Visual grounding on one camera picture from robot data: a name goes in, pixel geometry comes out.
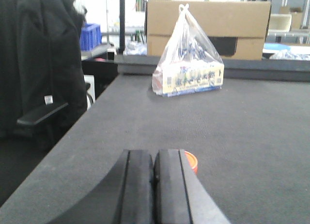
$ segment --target black jacket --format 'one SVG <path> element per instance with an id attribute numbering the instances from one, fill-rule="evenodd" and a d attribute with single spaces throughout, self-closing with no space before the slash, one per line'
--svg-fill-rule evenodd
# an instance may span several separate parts
<path id="1" fill-rule="evenodd" d="M 69 128 L 86 111 L 79 48 L 83 16 L 74 0 L 0 0 L 0 129 L 45 104 L 66 101 L 59 125 Z"/>

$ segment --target clear plastic bag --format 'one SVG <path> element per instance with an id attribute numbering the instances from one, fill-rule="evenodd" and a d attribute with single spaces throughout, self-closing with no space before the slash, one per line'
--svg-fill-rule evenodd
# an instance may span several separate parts
<path id="1" fill-rule="evenodd" d="M 146 55 L 146 44 L 131 41 L 128 42 L 123 55 Z"/>
<path id="2" fill-rule="evenodd" d="M 272 55 L 269 59 L 274 60 L 298 60 L 298 61 L 310 61 L 310 55 L 296 54 L 290 50 L 284 49 Z"/>
<path id="3" fill-rule="evenodd" d="M 223 61 L 188 7 L 179 6 L 178 21 L 153 73 L 157 95 L 214 90 L 223 84 Z"/>

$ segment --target gray table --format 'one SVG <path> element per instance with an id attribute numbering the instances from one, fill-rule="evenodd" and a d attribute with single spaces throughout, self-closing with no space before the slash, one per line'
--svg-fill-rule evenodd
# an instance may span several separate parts
<path id="1" fill-rule="evenodd" d="M 156 96 L 119 75 L 0 209 L 44 224 L 88 193 L 123 149 L 183 148 L 236 224 L 310 223 L 309 83 L 225 79 L 221 90 Z"/>

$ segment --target cardboard box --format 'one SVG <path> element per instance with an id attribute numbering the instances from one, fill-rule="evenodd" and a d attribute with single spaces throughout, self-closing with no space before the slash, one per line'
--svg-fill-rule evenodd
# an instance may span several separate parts
<path id="1" fill-rule="evenodd" d="M 291 14 L 271 14 L 269 21 L 269 31 L 289 32 L 291 23 Z"/>
<path id="2" fill-rule="evenodd" d="M 148 55 L 160 56 L 178 19 L 179 4 L 189 11 L 209 37 L 236 37 L 233 56 L 222 58 L 260 60 L 264 47 L 270 2 L 184 2 L 150 0 L 147 16 Z"/>
<path id="3" fill-rule="evenodd" d="M 290 7 L 290 6 L 280 7 L 279 13 L 291 14 L 292 15 L 291 30 L 300 29 L 303 15 L 301 7 Z"/>

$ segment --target blue plastic crate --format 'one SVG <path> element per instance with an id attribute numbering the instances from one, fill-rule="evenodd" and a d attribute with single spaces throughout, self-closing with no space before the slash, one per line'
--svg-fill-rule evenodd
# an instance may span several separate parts
<path id="1" fill-rule="evenodd" d="M 86 23 L 82 28 L 79 44 L 82 51 L 91 51 L 93 48 L 100 45 L 101 44 L 100 25 Z"/>

